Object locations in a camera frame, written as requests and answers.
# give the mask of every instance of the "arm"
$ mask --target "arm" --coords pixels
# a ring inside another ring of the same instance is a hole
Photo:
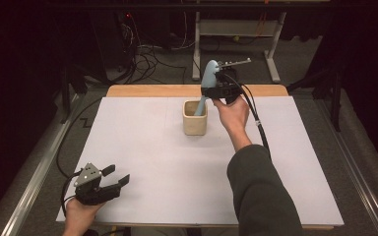
[[[103,205],[85,206],[77,199],[70,200],[66,207],[66,225],[63,236],[84,235],[94,222],[97,211]]]
[[[227,168],[240,235],[301,235],[302,227],[290,195],[262,146],[245,132],[248,105],[239,96],[230,105],[214,100],[236,154]]]

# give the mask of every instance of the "human hand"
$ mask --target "human hand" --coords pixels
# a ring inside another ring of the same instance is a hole
[[[82,236],[94,222],[97,211],[103,204],[85,206],[76,198],[66,205],[66,225],[63,236]]]
[[[213,103],[220,113],[220,122],[228,132],[235,151],[251,145],[245,132],[249,114],[249,107],[245,100],[239,96],[231,104],[224,104],[219,99],[213,99]]]

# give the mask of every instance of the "sleeve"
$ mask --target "sleeve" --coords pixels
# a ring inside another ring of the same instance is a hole
[[[302,235],[293,200],[259,145],[239,150],[227,168],[239,235]]]

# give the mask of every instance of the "white table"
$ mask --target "white table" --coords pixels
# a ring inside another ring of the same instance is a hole
[[[173,86],[154,88],[154,93],[160,94],[161,88],[170,90]],[[88,162],[99,169],[115,164],[116,171],[102,178],[100,186],[114,184],[127,174],[131,178],[121,197],[108,202],[95,222],[122,226],[237,226],[226,178],[226,167],[234,153],[230,139],[210,100],[207,134],[184,135],[183,101],[199,96],[180,94],[182,97],[106,97],[101,102],[76,170]],[[292,97],[255,100],[273,163],[293,198],[303,227],[343,225]],[[253,143],[260,144],[253,117],[246,129]],[[73,194],[70,186],[67,196]],[[57,220],[64,220],[62,212]]]

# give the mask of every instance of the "ceramic cup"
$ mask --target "ceramic cup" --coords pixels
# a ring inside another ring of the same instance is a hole
[[[183,103],[183,130],[188,136],[203,136],[207,133],[208,107],[205,103],[200,116],[194,116],[199,100],[187,100]]]

